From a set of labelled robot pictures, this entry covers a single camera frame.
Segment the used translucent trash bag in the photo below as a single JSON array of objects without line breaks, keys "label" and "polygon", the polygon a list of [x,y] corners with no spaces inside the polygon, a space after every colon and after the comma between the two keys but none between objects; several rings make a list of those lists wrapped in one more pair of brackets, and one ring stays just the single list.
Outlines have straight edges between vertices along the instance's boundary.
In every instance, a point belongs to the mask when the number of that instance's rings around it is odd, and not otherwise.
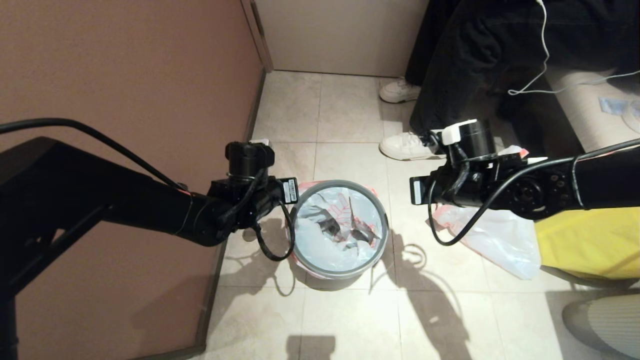
[{"label": "used translucent trash bag", "polygon": [[[433,219],[437,229],[446,229],[457,237],[478,209],[437,205]],[[532,219],[521,218],[510,210],[488,209],[457,244],[466,246],[519,280],[532,280],[542,266],[534,224]]]}]

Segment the fresh white plastic bag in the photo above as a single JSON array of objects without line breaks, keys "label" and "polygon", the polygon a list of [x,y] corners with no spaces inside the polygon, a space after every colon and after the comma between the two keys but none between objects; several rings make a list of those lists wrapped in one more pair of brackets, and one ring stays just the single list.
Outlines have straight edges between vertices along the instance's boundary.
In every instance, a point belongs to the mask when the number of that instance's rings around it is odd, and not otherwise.
[{"label": "fresh white plastic bag", "polygon": [[295,264],[321,280],[354,278],[386,251],[387,213],[377,192],[348,180],[303,183],[292,208]]}]

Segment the white left sneaker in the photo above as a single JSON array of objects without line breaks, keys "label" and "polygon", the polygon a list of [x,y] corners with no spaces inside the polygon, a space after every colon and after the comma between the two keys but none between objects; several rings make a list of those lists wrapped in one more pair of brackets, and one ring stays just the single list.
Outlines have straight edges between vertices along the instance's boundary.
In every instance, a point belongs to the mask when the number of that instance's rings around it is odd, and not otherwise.
[{"label": "white left sneaker", "polygon": [[379,144],[379,150],[397,161],[440,160],[446,157],[436,141],[411,131],[385,137]]}]

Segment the black round trash bin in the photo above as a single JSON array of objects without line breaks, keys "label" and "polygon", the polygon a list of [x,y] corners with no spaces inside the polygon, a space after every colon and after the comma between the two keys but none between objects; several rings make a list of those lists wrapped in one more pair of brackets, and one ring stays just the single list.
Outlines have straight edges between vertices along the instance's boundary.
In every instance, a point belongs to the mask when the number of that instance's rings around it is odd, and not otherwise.
[{"label": "black round trash bin", "polygon": [[362,274],[346,279],[320,279],[310,275],[306,271],[298,276],[298,281],[309,289],[323,292],[337,292],[341,290],[367,290],[370,289],[372,269],[367,269]]}]

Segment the white right sneaker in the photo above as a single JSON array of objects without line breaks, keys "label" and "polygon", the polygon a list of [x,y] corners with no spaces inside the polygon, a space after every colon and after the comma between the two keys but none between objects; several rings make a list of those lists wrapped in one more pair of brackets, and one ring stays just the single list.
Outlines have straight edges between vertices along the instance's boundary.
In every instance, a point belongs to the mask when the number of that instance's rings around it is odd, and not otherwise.
[{"label": "white right sneaker", "polygon": [[379,91],[379,97],[382,101],[390,104],[406,103],[417,100],[421,89],[420,86],[400,78],[384,85]]}]

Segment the yellow fabric bag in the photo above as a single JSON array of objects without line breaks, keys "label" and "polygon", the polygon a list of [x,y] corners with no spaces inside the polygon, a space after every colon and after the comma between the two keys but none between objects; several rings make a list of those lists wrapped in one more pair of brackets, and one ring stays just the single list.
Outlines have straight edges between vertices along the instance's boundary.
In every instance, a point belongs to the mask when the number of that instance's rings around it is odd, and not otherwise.
[{"label": "yellow fabric bag", "polygon": [[534,228],[546,267],[586,279],[640,280],[640,207],[566,210]]}]

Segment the white sneaker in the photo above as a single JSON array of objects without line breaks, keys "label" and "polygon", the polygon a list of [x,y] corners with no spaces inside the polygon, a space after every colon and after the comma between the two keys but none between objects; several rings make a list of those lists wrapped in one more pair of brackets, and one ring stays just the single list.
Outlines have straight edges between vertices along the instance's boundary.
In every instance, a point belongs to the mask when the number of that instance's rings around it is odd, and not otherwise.
[{"label": "white sneaker", "polygon": [[382,101],[390,104],[406,103],[417,100],[421,89],[420,86],[400,78],[384,85],[379,91],[379,97]]},{"label": "white sneaker", "polygon": [[397,161],[440,160],[446,157],[436,141],[411,131],[385,137],[379,144],[379,150]]}]

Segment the brown textured partition panel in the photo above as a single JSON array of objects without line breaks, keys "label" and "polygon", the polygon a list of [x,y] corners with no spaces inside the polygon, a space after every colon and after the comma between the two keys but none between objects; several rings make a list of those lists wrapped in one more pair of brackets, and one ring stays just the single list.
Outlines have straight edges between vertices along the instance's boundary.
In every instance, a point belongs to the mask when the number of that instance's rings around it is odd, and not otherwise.
[{"label": "brown textured partition panel", "polygon": [[[247,138],[263,72],[241,0],[0,0],[0,125],[80,121],[200,194]],[[219,251],[98,224],[18,295],[19,360],[193,348]]]}]

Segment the light blue packet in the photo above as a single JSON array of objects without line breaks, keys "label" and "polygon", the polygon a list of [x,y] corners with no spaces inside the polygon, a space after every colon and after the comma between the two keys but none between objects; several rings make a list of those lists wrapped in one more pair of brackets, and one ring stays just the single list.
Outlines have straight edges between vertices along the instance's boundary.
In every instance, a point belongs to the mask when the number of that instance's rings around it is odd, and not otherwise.
[{"label": "light blue packet", "polygon": [[599,107],[605,114],[611,116],[623,116],[629,106],[629,101],[626,99],[611,98],[607,96],[599,96]]}]

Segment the person's left black trouser leg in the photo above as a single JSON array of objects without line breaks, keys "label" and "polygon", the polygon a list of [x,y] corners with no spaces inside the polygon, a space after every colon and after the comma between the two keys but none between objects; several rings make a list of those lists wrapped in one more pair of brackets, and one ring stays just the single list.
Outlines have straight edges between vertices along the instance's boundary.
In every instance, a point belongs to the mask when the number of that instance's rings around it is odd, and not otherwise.
[{"label": "person's left black trouser leg", "polygon": [[418,136],[457,123],[480,87],[505,64],[502,0],[459,0],[435,48],[409,126]]}]

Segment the person's right black trouser leg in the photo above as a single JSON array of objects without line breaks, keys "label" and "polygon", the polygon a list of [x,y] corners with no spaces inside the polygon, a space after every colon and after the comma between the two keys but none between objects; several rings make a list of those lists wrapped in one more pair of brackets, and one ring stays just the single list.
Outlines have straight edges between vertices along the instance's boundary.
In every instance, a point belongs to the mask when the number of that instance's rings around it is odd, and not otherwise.
[{"label": "person's right black trouser leg", "polygon": [[435,48],[458,3],[459,0],[429,0],[407,62],[404,79],[409,84],[423,84]]}]

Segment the person's black trouser leg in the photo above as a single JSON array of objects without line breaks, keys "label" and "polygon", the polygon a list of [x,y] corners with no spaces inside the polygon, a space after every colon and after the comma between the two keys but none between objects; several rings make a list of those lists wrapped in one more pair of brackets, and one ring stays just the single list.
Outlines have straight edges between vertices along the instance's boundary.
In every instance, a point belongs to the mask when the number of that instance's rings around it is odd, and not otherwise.
[{"label": "person's black trouser leg", "polygon": [[502,0],[459,0],[435,48],[409,126],[418,136],[457,123],[480,87],[505,64]]},{"label": "person's black trouser leg", "polygon": [[459,0],[429,0],[407,62],[404,79],[409,84],[423,84],[435,48],[458,3]]}]

